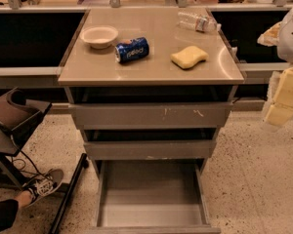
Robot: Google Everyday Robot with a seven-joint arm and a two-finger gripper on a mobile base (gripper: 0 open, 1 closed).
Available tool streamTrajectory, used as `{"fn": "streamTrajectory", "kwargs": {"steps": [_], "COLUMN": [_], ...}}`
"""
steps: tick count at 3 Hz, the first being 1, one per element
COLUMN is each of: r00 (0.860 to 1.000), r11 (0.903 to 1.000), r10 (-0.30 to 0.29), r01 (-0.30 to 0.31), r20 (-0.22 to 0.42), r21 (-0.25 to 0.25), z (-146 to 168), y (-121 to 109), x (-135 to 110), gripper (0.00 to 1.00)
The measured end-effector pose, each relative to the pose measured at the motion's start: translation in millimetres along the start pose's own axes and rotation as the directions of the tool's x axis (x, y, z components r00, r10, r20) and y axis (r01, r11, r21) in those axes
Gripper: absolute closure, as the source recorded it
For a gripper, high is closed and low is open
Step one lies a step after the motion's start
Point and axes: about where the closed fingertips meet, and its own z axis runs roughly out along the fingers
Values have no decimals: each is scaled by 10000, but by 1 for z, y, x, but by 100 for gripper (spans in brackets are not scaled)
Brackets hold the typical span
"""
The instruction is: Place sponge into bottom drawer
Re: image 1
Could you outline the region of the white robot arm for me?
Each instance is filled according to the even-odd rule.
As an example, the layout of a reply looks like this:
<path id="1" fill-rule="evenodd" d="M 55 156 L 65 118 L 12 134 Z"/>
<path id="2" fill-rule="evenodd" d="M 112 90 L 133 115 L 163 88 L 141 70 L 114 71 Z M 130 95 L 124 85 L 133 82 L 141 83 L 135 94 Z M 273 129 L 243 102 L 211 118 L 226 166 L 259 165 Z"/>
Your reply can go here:
<path id="1" fill-rule="evenodd" d="M 293 117 L 293 7 L 282 21 L 262 33 L 257 42 L 276 46 L 278 57 L 290 63 L 282 72 L 272 73 L 262 110 L 265 128 L 276 131 Z"/>

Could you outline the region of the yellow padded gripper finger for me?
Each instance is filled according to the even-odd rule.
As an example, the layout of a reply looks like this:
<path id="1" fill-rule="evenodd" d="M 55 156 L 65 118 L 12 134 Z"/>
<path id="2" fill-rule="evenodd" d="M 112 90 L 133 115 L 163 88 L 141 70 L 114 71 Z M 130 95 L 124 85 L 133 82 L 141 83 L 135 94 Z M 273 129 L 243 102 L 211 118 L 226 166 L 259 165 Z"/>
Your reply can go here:
<path id="1" fill-rule="evenodd" d="M 293 117 L 293 66 L 272 73 L 267 97 L 263 121 L 271 126 L 283 126 Z"/>
<path id="2" fill-rule="evenodd" d="M 272 47 L 277 46 L 279 42 L 279 29 L 280 29 L 281 22 L 276 23 L 264 33 L 260 35 L 257 39 L 257 43 L 263 46 Z"/>

